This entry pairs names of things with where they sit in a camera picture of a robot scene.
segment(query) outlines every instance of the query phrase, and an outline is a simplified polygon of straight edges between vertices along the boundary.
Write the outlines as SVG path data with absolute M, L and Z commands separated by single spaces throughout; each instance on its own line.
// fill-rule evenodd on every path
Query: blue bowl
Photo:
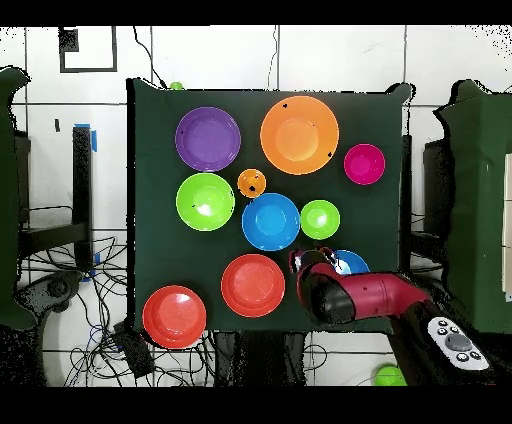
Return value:
M 245 238 L 257 249 L 267 252 L 289 246 L 299 229 L 299 211 L 281 194 L 265 193 L 256 197 L 242 214 Z
M 338 274 L 361 274 L 363 272 L 370 272 L 370 268 L 361 256 L 350 252 L 349 250 L 336 250 L 335 252 L 338 264 L 336 272 Z

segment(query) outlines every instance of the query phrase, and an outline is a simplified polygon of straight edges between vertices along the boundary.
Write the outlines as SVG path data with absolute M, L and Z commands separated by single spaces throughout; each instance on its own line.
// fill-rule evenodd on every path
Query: green ball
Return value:
M 169 86 L 171 90 L 183 90 L 183 85 L 181 82 L 175 81 L 171 82 L 171 85 Z
M 201 172 L 183 181 L 176 194 L 176 209 L 194 230 L 213 231 L 228 222 L 235 209 L 235 196 L 224 178 Z
M 308 237 L 323 240 L 331 237 L 340 226 L 340 213 L 327 200 L 313 200 L 302 208 L 300 226 Z
M 375 375 L 376 386 L 407 386 L 404 375 L 398 367 L 385 365 Z

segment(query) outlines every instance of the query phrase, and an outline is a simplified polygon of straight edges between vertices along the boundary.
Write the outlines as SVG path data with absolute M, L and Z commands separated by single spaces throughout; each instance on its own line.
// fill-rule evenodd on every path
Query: table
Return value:
M 398 268 L 400 172 L 402 163 L 402 105 L 411 94 L 408 84 L 395 84 L 386 93 L 281 92 L 255 90 L 161 90 L 141 79 L 127 80 L 128 89 L 128 238 L 129 319 L 142 331 L 142 310 L 160 287 L 180 284 L 194 290 L 207 310 L 207 328 L 219 331 L 312 331 L 318 328 L 299 304 L 295 276 L 287 268 L 291 249 L 313 248 L 315 241 L 300 232 L 294 243 L 277 252 L 261 252 L 244 237 L 241 216 L 249 199 L 236 189 L 244 169 L 256 168 L 267 178 L 266 192 L 289 197 L 299 211 L 314 199 L 334 203 L 341 214 L 338 231 L 323 244 L 360 254 L 372 271 Z M 331 108 L 340 127 L 340 140 L 332 159 L 320 170 L 301 176 L 275 168 L 263 154 L 260 126 L 278 101 L 295 95 L 317 98 Z M 174 135 L 190 110 L 214 106 L 237 122 L 242 145 L 236 159 L 218 172 L 235 191 L 235 210 L 226 225 L 213 232 L 189 228 L 176 210 L 180 184 L 197 171 L 179 157 Z M 376 184 L 359 186 L 343 170 L 350 147 L 371 143 L 386 157 L 386 171 Z M 220 280 L 226 266 L 246 253 L 260 253 L 283 270 L 286 291 L 269 315 L 244 318 L 224 303 Z M 374 318 L 333 326 L 332 331 L 387 332 L 387 318 Z

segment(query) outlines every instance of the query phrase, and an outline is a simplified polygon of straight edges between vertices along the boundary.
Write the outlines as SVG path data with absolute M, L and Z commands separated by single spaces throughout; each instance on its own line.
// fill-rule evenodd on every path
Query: red plate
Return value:
M 166 286 L 146 301 L 142 323 L 160 346 L 184 349 L 199 339 L 206 328 L 206 308 L 192 290 Z
M 284 275 L 263 255 L 243 255 L 232 261 L 222 275 L 222 297 L 238 315 L 258 318 L 277 308 L 284 296 Z

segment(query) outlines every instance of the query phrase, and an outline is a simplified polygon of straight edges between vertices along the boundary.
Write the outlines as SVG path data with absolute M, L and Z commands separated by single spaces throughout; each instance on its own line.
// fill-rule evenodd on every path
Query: white controller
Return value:
M 481 371 L 489 368 L 489 363 L 482 352 L 448 318 L 432 318 L 428 323 L 428 334 L 453 366 L 467 371 Z

